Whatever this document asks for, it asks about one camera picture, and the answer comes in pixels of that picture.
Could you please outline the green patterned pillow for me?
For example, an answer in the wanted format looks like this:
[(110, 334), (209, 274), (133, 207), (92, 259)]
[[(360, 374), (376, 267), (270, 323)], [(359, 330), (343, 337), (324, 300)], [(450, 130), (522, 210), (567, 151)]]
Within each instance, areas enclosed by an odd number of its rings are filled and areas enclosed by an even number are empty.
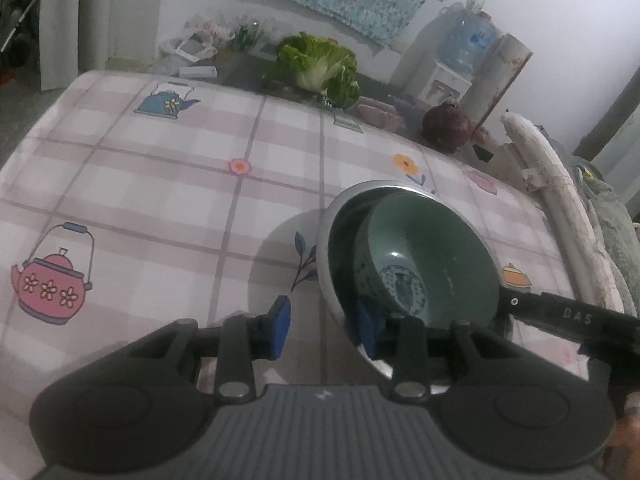
[(576, 188), (613, 265), (626, 315), (639, 316), (639, 237), (622, 199), (586, 165), (572, 169)]

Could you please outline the steel bowl with handles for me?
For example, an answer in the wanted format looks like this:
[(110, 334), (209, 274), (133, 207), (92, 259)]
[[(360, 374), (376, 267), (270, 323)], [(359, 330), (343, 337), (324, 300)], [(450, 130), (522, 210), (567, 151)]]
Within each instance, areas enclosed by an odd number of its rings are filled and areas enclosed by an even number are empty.
[[(372, 360), (366, 355), (366, 349), (358, 330), (358, 308), (365, 306), (375, 322), (384, 322), (388, 318), (401, 318), (403, 315), (382, 315), (378, 309), (372, 307), (366, 298), (359, 297), (352, 267), (354, 266), (355, 240), (358, 228), (367, 213), (377, 200), (398, 191), (408, 191), (434, 198), (444, 204), (435, 196), (400, 182), (362, 182), (346, 188), (326, 208), (320, 223), (317, 242), (317, 271), (326, 306), (332, 312), (335, 322), (341, 326), (350, 342), (355, 346), (363, 362), (366, 362), (375, 370), (375, 374), (384, 379), (392, 377), (393, 365), (389, 360)], [(454, 208), (449, 208), (465, 220)], [(473, 227), (472, 229), (480, 237), (477, 229)], [(484, 244), (494, 257), (487, 244), (485, 242)], [(500, 336), (509, 337), (512, 334), (510, 318), (499, 310), (492, 323), (486, 328)]]

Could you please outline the rolled patterned mat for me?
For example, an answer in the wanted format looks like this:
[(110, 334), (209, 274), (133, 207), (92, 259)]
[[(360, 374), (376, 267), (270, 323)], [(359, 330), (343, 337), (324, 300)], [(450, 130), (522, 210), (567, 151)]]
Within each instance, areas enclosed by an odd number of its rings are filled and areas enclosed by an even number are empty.
[(532, 56), (529, 47), (511, 34), (504, 34), (491, 48), (460, 102), (474, 130), (484, 125)]

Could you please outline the white grey curtain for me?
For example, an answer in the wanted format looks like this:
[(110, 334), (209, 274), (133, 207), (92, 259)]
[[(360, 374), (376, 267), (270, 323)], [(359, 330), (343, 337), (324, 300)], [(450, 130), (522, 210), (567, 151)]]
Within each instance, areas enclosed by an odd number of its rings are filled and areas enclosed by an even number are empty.
[(67, 87), (113, 60), (142, 65), (156, 55), (162, 0), (40, 0), (43, 91)]

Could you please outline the dark green ceramic bowl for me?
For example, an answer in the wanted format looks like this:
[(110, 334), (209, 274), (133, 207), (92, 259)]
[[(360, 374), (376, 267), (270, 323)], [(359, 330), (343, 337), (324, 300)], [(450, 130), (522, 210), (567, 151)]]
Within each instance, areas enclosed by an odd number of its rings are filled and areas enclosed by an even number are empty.
[(431, 328), (487, 327), (501, 278), (472, 226), (434, 198), (408, 191), (377, 200), (358, 228), (354, 282), (382, 315), (411, 315)]

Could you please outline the plastic bags clutter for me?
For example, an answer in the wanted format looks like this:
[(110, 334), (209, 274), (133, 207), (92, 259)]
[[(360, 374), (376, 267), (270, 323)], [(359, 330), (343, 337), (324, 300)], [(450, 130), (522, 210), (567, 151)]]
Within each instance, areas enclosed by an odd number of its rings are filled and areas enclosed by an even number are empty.
[(277, 44), (294, 34), (291, 24), (247, 15), (214, 18), (200, 14), (184, 23), (180, 36), (160, 44), (160, 58), (149, 72), (186, 79), (216, 79), (244, 55), (268, 62), (276, 59)]

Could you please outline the plaid teapot tablecloth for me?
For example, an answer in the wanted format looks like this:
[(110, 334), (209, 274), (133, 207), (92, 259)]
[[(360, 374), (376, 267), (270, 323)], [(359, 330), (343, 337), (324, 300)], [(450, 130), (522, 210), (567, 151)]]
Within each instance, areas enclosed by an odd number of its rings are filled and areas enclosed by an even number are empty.
[(510, 284), (570, 296), (542, 209), (480, 172), (370, 126), (212, 84), (90, 72), (22, 116), (1, 169), (1, 474), (42, 461), (28, 429), (50, 382), (178, 320), (214, 325), (292, 301), (260, 382), (375, 382), (320, 297), (311, 249), (344, 188), (394, 180), (472, 223)]

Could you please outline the white water dispenser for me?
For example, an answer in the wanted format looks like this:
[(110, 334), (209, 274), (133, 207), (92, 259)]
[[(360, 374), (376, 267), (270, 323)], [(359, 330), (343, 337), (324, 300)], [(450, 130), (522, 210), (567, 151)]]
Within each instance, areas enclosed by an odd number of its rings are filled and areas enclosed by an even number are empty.
[(432, 52), (418, 52), (401, 61), (390, 83), (428, 106), (460, 101), (472, 86), (468, 77), (452, 70)]

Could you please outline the dark red cabbage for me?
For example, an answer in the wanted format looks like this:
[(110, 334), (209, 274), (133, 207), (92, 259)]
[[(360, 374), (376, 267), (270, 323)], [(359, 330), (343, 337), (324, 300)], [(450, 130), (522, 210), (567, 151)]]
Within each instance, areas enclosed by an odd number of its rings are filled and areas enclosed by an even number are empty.
[(434, 150), (454, 154), (471, 139), (473, 126), (459, 103), (446, 101), (428, 110), (422, 119), (422, 139)]

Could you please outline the blue water bottle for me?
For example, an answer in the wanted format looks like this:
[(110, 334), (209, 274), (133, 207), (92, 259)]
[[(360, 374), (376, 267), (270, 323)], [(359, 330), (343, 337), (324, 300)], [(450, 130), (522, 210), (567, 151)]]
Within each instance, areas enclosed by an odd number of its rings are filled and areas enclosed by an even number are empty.
[(468, 0), (437, 49), (439, 61), (471, 78), (498, 38), (498, 28), (484, 10), (485, 0)]

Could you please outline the green leafy cabbage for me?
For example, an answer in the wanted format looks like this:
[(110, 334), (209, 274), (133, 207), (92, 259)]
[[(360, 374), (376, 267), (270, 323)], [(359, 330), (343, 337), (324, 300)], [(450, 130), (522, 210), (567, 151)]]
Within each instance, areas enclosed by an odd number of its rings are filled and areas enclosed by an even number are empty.
[(283, 38), (264, 81), (292, 84), (323, 96), (334, 107), (349, 108), (360, 97), (356, 54), (336, 40), (299, 32)]

